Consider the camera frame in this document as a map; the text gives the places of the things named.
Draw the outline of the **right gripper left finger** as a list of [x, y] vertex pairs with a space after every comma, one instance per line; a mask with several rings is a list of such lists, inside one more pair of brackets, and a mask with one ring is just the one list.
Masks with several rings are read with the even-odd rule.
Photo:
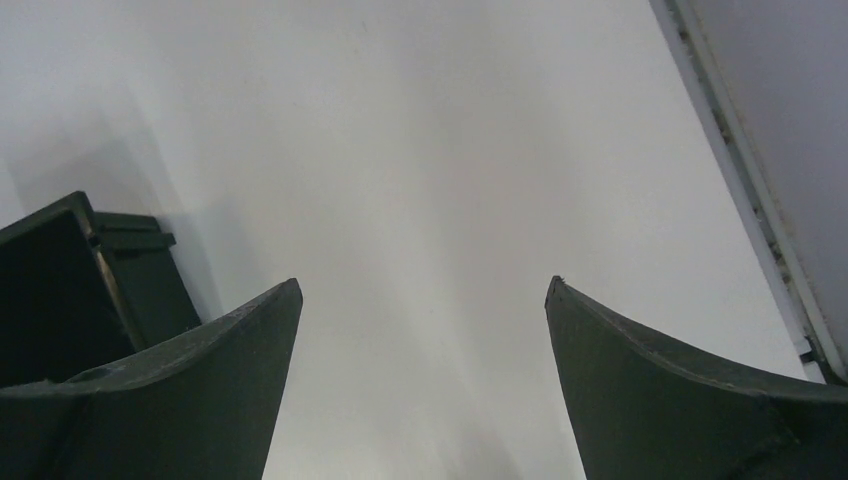
[[68, 381], [1, 391], [5, 479], [259, 479], [303, 294], [288, 279]]

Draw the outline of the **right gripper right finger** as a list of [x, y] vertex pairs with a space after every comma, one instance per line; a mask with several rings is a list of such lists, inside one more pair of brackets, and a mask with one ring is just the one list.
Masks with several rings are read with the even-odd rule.
[[554, 277], [545, 312], [590, 479], [843, 479], [847, 390], [749, 367]]

